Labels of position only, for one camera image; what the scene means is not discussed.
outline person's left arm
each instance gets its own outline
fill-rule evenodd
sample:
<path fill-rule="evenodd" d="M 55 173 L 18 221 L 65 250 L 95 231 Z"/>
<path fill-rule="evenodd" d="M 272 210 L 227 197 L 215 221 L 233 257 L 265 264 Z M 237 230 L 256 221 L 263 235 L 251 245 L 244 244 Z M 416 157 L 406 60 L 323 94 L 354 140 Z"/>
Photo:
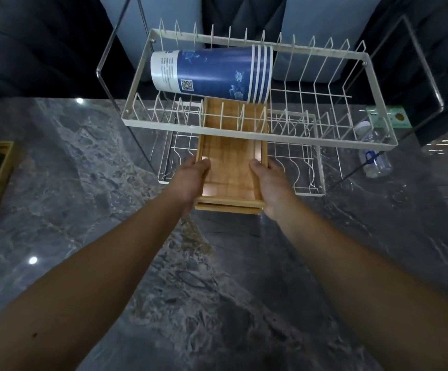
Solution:
<path fill-rule="evenodd" d="M 0 369 L 76 368 L 120 316 L 202 187 L 208 159 L 181 165 L 155 199 L 66 259 L 0 313 Z"/>

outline hand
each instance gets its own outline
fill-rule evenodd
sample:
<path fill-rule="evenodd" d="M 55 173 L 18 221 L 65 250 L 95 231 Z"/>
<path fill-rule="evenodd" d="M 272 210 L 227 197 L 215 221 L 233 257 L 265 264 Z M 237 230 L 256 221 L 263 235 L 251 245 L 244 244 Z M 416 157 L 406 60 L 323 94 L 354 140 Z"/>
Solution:
<path fill-rule="evenodd" d="M 182 217 L 190 213 L 196 197 L 201 195 L 203 177 L 210 169 L 210 159 L 203 159 L 197 163 L 195 160 L 196 156 L 185 160 L 164 190 L 183 205 Z"/>
<path fill-rule="evenodd" d="M 272 220 L 277 220 L 276 217 L 281 208 L 287 208 L 289 204 L 299 199 L 291 188 L 283 169 L 275 162 L 269 161 L 268 168 L 265 168 L 257 159 L 252 159 L 250 166 L 260 180 L 262 196 L 267 204 L 264 212 Z"/>

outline paper cup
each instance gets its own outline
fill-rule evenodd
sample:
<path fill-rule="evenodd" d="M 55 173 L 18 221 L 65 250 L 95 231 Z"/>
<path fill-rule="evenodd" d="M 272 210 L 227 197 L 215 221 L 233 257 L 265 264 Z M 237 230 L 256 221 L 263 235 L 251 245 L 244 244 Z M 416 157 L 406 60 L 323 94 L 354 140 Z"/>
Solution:
<path fill-rule="evenodd" d="M 263 103 L 270 90 L 272 48 L 216 48 L 154 52 L 150 61 L 156 89 Z"/>

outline clear plastic bottle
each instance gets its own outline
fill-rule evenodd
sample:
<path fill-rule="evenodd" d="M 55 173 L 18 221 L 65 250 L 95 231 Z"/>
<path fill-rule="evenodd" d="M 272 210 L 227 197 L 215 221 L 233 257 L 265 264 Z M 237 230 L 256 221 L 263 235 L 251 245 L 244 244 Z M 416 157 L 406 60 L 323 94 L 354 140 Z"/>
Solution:
<path fill-rule="evenodd" d="M 358 140 L 363 142 L 379 142 L 381 140 L 380 135 L 376 130 L 371 128 L 369 121 L 362 121 L 355 126 L 355 133 L 358 136 Z M 363 167 L 363 171 L 368 178 L 377 178 L 388 175 L 392 172 L 392 165 L 386 154 L 377 156 L 378 151 L 374 150 L 360 150 L 358 156 L 362 164 L 369 161 L 367 165 Z"/>

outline forearm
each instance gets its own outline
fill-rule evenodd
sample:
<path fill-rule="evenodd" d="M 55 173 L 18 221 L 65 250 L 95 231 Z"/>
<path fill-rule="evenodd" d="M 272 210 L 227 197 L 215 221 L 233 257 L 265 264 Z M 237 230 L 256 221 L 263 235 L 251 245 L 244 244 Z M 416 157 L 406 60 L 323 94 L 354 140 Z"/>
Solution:
<path fill-rule="evenodd" d="M 181 211 L 162 193 L 37 280 L 0 314 L 1 365 L 10 364 L 5 354 L 16 368 L 76 366 L 118 318 Z"/>
<path fill-rule="evenodd" d="M 388 368 L 448 367 L 448 298 L 354 242 L 299 201 L 278 223 L 329 299 Z"/>

